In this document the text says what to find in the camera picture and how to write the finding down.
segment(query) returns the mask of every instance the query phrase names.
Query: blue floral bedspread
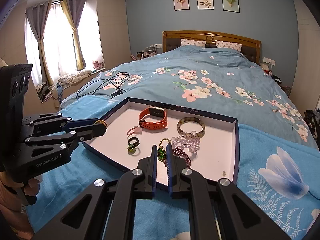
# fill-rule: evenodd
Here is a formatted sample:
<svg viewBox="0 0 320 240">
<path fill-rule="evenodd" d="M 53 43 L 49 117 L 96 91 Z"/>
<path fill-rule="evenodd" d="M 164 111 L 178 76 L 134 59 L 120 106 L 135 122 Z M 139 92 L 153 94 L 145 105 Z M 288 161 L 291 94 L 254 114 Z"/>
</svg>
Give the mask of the blue floral bedspread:
<svg viewBox="0 0 320 240">
<path fill-rule="evenodd" d="M 292 239 L 302 239 L 320 212 L 320 201 L 311 195 L 320 197 L 320 153 L 300 113 L 259 66 L 232 49 L 183 46 L 116 70 L 131 74 L 122 86 L 127 92 L 110 99 L 115 89 L 102 85 L 76 102 L 71 95 L 62 103 L 63 115 L 101 117 L 122 99 L 136 97 L 238 118 L 237 186 Z M 101 73 L 82 93 L 114 74 Z M 37 203 L 27 207 L 32 227 L 38 231 L 96 178 L 120 176 L 79 146 L 70 163 L 44 174 Z M 134 239 L 169 240 L 189 231 L 187 210 L 185 201 L 171 200 L 161 190 L 154 200 L 137 201 Z"/>
</svg>

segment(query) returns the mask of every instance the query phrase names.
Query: watch face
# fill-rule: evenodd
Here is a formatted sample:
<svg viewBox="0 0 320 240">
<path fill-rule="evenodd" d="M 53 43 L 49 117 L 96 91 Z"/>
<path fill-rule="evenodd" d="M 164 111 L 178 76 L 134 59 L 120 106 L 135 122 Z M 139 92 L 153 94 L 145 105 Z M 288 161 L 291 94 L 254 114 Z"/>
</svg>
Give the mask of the watch face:
<svg viewBox="0 0 320 240">
<path fill-rule="evenodd" d="M 153 116 L 158 116 L 164 118 L 164 109 L 159 107 L 150 106 L 149 112 Z"/>
</svg>

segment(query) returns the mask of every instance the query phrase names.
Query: patterned pillow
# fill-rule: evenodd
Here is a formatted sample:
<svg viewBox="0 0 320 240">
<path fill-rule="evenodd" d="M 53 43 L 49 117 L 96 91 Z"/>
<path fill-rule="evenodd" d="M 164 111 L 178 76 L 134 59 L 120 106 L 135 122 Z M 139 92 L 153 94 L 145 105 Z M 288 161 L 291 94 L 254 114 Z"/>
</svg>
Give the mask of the patterned pillow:
<svg viewBox="0 0 320 240">
<path fill-rule="evenodd" d="M 216 41 L 217 48 L 230 48 L 241 51 L 242 44 L 234 42 Z"/>
<path fill-rule="evenodd" d="M 181 39 L 181 46 L 196 45 L 196 46 L 204 47 L 205 44 L 206 44 L 206 41 L 193 41 L 193 40 Z"/>
</svg>

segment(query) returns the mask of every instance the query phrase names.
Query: person's hand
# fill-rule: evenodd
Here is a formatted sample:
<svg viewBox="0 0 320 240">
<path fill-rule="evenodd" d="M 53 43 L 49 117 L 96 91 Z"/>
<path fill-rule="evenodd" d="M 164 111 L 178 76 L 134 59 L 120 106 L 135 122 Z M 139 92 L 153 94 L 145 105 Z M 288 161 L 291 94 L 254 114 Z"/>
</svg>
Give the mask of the person's hand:
<svg viewBox="0 0 320 240">
<path fill-rule="evenodd" d="M 12 188 L 23 187 L 23 183 L 14 182 L 9 176 L 9 174 L 6 173 L 5 171 L 0 172 L 0 180 L 7 187 L 12 187 Z M 40 191 L 40 185 L 39 185 L 40 182 L 41 181 L 39 179 L 35 179 L 35 178 L 29 179 L 28 185 L 24 187 L 24 193 L 28 196 L 37 195 Z"/>
</svg>

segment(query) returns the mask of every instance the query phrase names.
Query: framed picture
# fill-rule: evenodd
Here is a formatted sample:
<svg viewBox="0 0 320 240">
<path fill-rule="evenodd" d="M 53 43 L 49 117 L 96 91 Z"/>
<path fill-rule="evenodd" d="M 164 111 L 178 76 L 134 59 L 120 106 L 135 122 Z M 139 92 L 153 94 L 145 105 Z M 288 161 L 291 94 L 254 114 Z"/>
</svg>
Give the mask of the framed picture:
<svg viewBox="0 0 320 240">
<path fill-rule="evenodd" d="M 213 0 L 197 0 L 198 9 L 211 9 L 214 10 Z"/>
<path fill-rule="evenodd" d="M 173 0 L 174 10 L 189 10 L 189 0 Z"/>
<path fill-rule="evenodd" d="M 239 0 L 222 0 L 223 10 L 240 13 Z"/>
</svg>

